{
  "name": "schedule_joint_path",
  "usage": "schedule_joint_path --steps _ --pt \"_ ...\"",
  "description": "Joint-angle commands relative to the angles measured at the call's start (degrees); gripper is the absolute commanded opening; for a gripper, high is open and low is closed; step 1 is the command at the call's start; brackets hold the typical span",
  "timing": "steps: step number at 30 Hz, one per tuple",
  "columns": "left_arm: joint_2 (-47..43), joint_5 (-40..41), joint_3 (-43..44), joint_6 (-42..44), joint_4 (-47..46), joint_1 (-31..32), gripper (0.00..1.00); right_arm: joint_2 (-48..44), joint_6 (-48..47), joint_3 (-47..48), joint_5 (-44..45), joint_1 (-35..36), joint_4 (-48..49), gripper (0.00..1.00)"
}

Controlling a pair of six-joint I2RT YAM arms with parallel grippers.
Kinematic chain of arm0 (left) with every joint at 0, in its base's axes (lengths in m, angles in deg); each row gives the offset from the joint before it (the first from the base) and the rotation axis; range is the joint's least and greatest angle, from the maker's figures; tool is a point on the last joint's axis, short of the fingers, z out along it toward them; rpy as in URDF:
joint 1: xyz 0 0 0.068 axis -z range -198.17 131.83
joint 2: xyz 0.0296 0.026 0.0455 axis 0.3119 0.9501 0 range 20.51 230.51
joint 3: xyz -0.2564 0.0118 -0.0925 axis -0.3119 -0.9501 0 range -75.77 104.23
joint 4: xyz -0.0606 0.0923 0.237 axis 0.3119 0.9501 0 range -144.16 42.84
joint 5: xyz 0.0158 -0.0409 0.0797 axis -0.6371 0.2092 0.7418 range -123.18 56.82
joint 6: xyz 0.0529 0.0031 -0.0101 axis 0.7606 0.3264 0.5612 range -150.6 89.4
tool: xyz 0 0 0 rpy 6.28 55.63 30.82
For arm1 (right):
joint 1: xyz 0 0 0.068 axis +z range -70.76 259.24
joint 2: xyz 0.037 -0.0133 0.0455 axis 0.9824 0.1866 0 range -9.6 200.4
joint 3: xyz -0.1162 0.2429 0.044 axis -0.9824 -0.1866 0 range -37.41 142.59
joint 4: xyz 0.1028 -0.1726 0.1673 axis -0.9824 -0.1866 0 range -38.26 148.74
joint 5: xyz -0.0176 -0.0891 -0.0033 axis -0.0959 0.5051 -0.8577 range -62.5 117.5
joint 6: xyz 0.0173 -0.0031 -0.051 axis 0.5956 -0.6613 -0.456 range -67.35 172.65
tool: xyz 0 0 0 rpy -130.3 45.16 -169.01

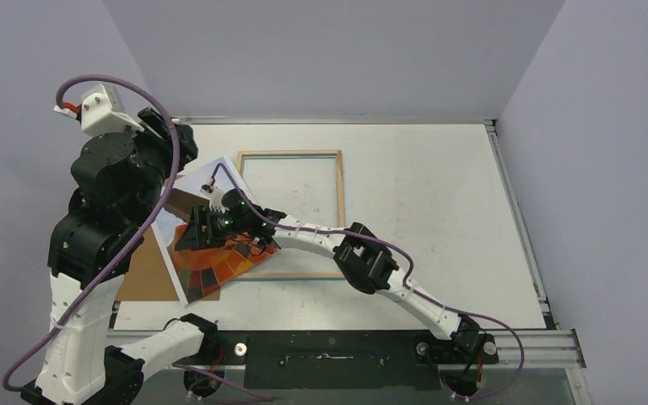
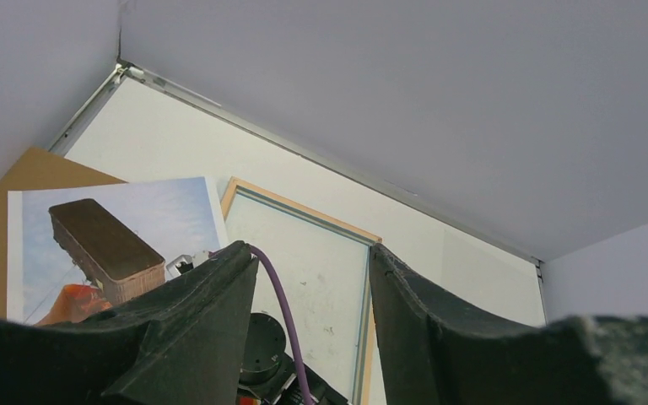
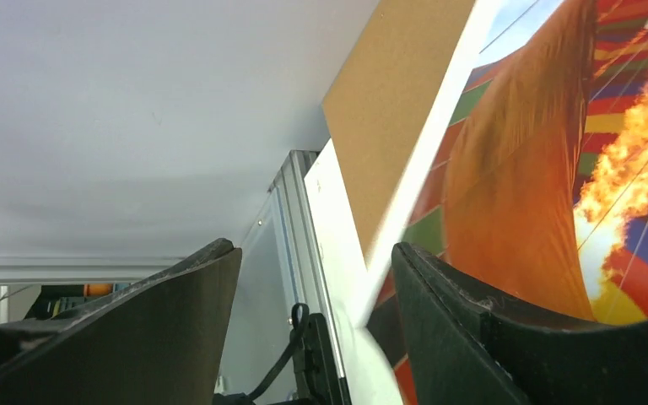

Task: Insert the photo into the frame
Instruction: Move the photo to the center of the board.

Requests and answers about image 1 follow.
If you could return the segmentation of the hot air balloon photo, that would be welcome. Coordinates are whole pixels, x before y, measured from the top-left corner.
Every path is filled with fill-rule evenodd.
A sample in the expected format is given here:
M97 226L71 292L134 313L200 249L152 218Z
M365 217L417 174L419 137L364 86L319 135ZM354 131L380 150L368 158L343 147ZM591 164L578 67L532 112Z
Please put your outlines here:
M151 226L165 268L182 305L211 299L224 284L252 270L278 252L242 231L224 237L218 246L202 250L177 250L195 208L205 209L212 199L245 208L238 186L249 194L231 158L222 156L176 177L168 201Z

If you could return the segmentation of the blue wooden picture frame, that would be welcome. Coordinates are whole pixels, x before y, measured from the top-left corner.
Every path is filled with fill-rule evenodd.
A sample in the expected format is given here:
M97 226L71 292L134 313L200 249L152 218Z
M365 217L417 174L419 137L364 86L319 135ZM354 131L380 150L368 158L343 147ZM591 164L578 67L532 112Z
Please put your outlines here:
M235 167L254 201L297 219L346 224L343 154L339 150L240 151ZM342 280L337 266L305 251L282 250L240 277L245 281Z

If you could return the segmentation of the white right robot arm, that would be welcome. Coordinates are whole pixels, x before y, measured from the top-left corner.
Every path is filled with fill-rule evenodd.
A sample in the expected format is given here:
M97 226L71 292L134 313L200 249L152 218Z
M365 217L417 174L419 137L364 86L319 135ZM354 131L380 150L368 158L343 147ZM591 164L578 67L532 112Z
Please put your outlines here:
M442 340L445 355L456 362L468 358L494 361L498 347L470 315L449 309L408 282L392 254L392 245L376 238L361 223L331 228L303 222L284 212L262 208L236 190L217 204L197 205L175 250L220 248L237 236L260 246L305 251L333 260L344 279L363 294L378 294L400 306Z

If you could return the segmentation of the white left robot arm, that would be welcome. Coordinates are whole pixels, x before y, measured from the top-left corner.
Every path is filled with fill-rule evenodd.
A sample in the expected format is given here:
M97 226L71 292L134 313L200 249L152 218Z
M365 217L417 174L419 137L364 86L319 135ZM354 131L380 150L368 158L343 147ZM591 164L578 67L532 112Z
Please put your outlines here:
M129 404L143 383L191 357L220 356L214 323L187 314L161 332L123 346L107 343L112 307L142 244L146 219L172 170L197 156L190 127L177 127L178 150L152 108L138 124L100 129L83 146L71 173L77 182L67 215L51 234L51 325L38 377L19 393L30 404Z

